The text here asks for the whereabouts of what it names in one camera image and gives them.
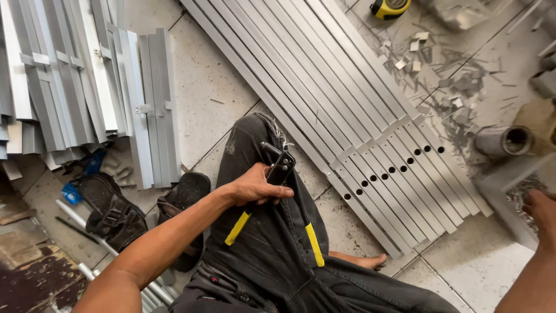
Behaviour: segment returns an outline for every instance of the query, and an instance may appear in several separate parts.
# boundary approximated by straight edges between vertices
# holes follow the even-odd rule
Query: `yellow handle grip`
[[[322,253],[320,252],[319,242],[316,240],[315,230],[312,227],[312,224],[305,226],[305,230],[307,231],[307,236],[309,236],[309,241],[311,242],[311,247],[313,248],[313,253],[315,254],[315,260],[318,267],[324,266],[324,259],[322,258]]]
[[[251,213],[247,214],[247,212],[245,211],[243,212],[240,219],[237,220],[236,224],[232,228],[232,231],[224,241],[228,246],[231,246],[236,241],[237,236],[239,236],[241,230],[243,229],[243,227],[245,226],[245,224],[247,223],[250,217],[251,217]]]

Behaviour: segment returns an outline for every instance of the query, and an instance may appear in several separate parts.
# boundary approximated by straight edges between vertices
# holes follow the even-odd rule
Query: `tape measure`
[[[371,5],[371,13],[386,21],[397,19],[408,9],[411,0],[376,0]]]

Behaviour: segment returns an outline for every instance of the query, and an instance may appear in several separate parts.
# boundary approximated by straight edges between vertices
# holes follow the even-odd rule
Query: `black jeans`
[[[270,118],[252,114],[235,123],[220,163],[217,187],[235,180],[256,162],[272,164],[260,148],[262,141],[283,147],[284,135]],[[458,312],[432,291],[329,257],[324,222],[297,172],[286,184],[295,196],[277,206],[267,203],[255,208],[231,247],[224,240],[246,207],[224,212],[211,226],[202,260],[272,301],[282,313]],[[301,210],[315,229],[324,267],[316,265]]]

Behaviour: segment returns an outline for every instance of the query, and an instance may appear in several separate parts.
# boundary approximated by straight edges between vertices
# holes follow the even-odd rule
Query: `tile floor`
[[[378,22],[369,16],[371,1],[336,0],[371,47],[380,46],[385,39],[400,41],[422,26],[436,34],[447,33],[434,17],[423,17],[424,11],[418,4],[412,4],[406,14],[394,23]],[[182,162],[191,170],[207,174],[214,187],[223,148],[234,121],[256,111],[271,113],[203,30],[189,15],[182,14],[174,0],[126,0],[125,7],[124,25],[131,31],[144,34],[153,33],[157,27],[172,27],[170,34]],[[485,89],[493,96],[481,104],[482,109],[479,108],[484,112],[480,119],[482,125],[493,120],[501,124],[509,123],[520,104],[537,98],[527,83],[527,77],[538,68],[534,55],[551,39],[544,31],[530,34],[534,21],[526,21],[512,35],[505,34],[505,28],[523,13],[523,9],[521,3],[512,2],[499,16],[480,27],[442,37],[442,41],[453,49],[477,55],[477,58],[494,62],[502,57],[508,73],[501,78],[518,85],[515,89],[506,90],[500,84],[486,80]],[[460,70],[455,67],[441,76],[452,77]],[[418,92],[430,95],[438,84],[439,76],[425,65],[420,77],[426,80],[419,81],[416,87]],[[414,87],[408,88],[406,94],[414,94]],[[515,109],[500,112],[500,107],[506,104],[501,101],[505,94],[519,95],[519,100]],[[383,249],[372,234],[340,195],[330,188],[323,174],[304,152],[294,146],[292,153],[297,160],[296,169],[325,221],[331,249],[358,256],[382,253]],[[31,157],[25,158],[19,161],[24,178],[16,183],[16,187],[30,206],[38,209],[38,220],[75,260],[90,267],[105,268],[112,259],[105,250],[54,220],[55,216],[69,220],[54,200],[60,198],[63,183],[71,177],[61,176],[60,172],[53,174],[42,163],[33,162]],[[143,211],[156,213],[153,207],[161,194],[160,190],[123,190]],[[77,205],[75,209],[84,217],[88,215],[83,205]],[[494,216],[485,218],[479,215],[467,218],[453,234],[445,234],[432,243],[423,242],[411,254],[388,260],[382,273],[437,292],[461,312],[493,312],[532,254],[531,250],[515,243]],[[190,273],[177,275],[175,287],[181,288],[189,276]]]

